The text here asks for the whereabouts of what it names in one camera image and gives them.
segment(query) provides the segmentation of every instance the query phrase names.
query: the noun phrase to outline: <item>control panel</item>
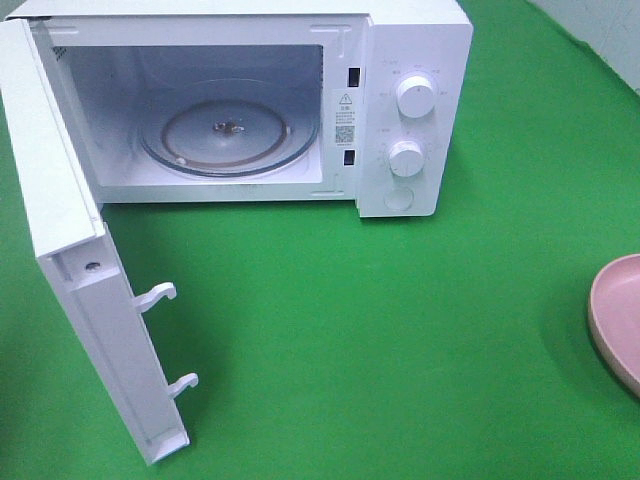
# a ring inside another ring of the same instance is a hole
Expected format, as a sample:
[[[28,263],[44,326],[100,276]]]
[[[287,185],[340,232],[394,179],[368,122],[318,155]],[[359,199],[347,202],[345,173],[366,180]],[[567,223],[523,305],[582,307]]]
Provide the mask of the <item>control panel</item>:
[[[430,215],[438,200],[472,26],[375,25],[373,33],[360,215]]]

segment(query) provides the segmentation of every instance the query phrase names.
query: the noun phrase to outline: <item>label sticker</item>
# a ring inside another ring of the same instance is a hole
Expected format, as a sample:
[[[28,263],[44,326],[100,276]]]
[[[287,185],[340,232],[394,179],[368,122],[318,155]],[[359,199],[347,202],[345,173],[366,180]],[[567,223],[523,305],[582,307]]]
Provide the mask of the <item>label sticker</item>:
[[[334,143],[339,147],[348,147],[356,139],[357,97],[353,90],[334,90],[332,98],[333,118],[335,121]]]

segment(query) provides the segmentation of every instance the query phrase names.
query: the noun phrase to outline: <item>control knob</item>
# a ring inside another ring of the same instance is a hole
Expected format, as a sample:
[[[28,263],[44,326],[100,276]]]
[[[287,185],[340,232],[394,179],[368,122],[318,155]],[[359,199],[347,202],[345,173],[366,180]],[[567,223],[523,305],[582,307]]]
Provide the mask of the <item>control knob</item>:
[[[398,110],[405,117],[424,117],[433,110],[436,92],[435,82],[425,75],[412,75],[405,78],[396,89]]]
[[[412,177],[422,170],[425,155],[416,142],[406,140],[396,143],[389,151],[389,167],[398,177]]]

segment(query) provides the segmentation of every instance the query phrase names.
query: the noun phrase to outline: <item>white microwave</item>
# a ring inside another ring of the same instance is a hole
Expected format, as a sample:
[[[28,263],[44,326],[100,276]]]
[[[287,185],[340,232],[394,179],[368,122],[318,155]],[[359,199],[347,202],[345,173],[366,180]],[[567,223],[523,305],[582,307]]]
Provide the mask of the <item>white microwave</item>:
[[[0,88],[35,255],[148,463],[188,445],[99,206],[434,212],[472,26],[453,0],[28,0]]]

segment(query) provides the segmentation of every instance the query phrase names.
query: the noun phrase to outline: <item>open door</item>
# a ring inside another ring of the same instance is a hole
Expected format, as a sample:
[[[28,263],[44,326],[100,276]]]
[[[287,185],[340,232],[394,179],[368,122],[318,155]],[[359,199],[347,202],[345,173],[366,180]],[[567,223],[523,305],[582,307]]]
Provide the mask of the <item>open door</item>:
[[[166,283],[133,295],[45,71],[46,42],[37,22],[0,24],[0,89],[33,248],[140,452],[153,463],[189,444],[173,399],[198,377],[172,385],[165,379],[141,313],[163,296],[173,298],[175,288]]]

